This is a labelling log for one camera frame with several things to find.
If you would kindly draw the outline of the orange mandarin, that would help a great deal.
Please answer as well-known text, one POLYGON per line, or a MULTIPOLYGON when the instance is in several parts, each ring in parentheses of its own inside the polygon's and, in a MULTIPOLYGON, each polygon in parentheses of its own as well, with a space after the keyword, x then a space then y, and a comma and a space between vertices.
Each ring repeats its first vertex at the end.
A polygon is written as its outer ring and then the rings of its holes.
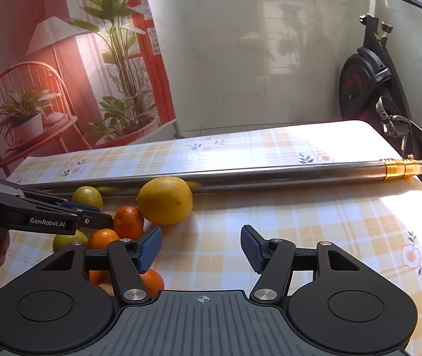
POLYGON ((102 249, 106 248, 108 244, 119 240, 120 237, 113 229, 105 228, 95 231, 87 242, 87 248, 89 249, 102 249))
POLYGON ((160 291, 165 289, 164 279, 154 269, 150 268, 140 276, 152 298, 155 298, 160 291))
POLYGON ((110 272, 104 270, 90 270, 89 282, 94 285, 111 284, 110 272))
POLYGON ((134 206, 123 206, 117 210, 113 227, 120 238, 137 240, 143 234, 144 218, 134 206))

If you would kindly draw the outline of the large yellow lemon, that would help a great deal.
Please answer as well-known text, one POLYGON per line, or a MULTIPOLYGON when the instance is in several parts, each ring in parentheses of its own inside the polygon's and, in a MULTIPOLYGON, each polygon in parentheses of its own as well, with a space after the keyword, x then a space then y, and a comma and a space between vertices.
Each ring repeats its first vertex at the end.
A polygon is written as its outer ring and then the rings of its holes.
POLYGON ((140 189, 136 205, 143 217, 154 225, 174 225, 191 214, 193 193, 181 178, 154 178, 140 189))

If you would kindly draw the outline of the green citrus fruit far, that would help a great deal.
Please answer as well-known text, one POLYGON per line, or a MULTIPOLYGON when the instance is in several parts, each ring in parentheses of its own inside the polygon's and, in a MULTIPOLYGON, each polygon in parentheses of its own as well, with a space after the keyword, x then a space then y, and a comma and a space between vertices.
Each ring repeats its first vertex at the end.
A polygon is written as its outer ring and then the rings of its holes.
POLYGON ((77 188, 72 196, 72 202, 84 206, 92 206, 103 211, 103 199, 101 193, 94 187, 83 186, 77 188))

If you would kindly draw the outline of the green citrus fruit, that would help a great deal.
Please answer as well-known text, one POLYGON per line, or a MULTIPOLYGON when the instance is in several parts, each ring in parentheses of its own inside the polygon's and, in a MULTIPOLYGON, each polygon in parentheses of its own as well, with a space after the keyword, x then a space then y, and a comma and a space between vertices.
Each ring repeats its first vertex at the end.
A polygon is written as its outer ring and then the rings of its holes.
POLYGON ((82 242, 83 244, 87 244, 88 238, 86 235, 80 231, 76 230, 73 235, 55 235, 53 238, 53 252, 57 252, 62 247, 65 247, 73 242, 82 242))
POLYGON ((72 196, 72 202, 84 206, 92 206, 103 211, 103 199, 101 193, 94 187, 83 186, 77 188, 72 196))

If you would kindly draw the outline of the green citrus fruit near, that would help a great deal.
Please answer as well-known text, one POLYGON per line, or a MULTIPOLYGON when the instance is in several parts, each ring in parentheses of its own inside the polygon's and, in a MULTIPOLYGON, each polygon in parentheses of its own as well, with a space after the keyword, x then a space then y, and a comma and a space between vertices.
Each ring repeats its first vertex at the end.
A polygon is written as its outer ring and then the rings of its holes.
POLYGON ((83 244, 87 244, 88 238, 86 235, 80 231, 76 230, 73 235, 55 235, 53 238, 53 252, 57 252, 62 247, 65 247, 73 242, 82 242, 83 244))

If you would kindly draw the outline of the yellow plaid floral tablecloth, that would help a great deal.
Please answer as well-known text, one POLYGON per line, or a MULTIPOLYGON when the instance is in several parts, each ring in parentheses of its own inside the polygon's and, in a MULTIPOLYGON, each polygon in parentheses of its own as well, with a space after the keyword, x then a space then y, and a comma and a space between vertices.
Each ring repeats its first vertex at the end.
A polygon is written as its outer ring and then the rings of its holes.
MULTIPOLYGON (((296 125, 28 158, 12 178, 88 185, 97 178, 198 170, 361 162, 395 150, 359 120, 296 125)), ((316 185, 197 195, 193 213, 164 229, 154 269, 171 289, 250 290, 257 276, 238 244, 249 224, 300 247, 338 244, 412 296, 419 321, 408 350, 422 355, 422 183, 316 185)))

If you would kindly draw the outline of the printed room scene backdrop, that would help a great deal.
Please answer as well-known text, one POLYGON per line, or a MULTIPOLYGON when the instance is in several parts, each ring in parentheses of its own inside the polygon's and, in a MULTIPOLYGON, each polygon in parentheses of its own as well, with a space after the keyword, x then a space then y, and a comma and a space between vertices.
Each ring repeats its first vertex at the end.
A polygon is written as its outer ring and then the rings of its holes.
POLYGON ((175 131, 148 0, 0 0, 1 179, 175 131))

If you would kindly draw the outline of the steel telescopic pole gold end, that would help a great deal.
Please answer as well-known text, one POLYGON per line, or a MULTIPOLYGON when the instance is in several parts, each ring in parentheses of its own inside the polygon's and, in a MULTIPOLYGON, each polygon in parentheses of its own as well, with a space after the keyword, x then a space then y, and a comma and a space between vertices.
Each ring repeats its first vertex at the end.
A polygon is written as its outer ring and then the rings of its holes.
MULTIPOLYGON (((139 174, 126 178, 27 184, 26 187, 66 197, 72 195, 76 188, 87 185, 98 188, 105 196, 126 196, 137 195, 146 183, 165 176, 165 174, 139 174)), ((382 159, 373 162, 205 170, 182 174, 170 173, 170 176, 184 180, 194 193, 387 182, 422 176, 422 159, 382 159)))

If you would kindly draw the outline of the black exercise bike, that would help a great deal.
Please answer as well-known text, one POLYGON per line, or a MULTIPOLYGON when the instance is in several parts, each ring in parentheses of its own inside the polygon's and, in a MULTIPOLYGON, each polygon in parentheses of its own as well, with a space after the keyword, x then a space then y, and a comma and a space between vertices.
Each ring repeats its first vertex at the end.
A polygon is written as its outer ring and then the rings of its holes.
MULTIPOLYGON (((422 2, 400 0, 422 10, 422 2)), ((413 120, 402 81, 386 47, 394 27, 375 15, 377 0, 359 17, 362 46, 344 63, 338 98, 344 120, 373 126, 403 158, 422 158, 422 127, 413 120)))

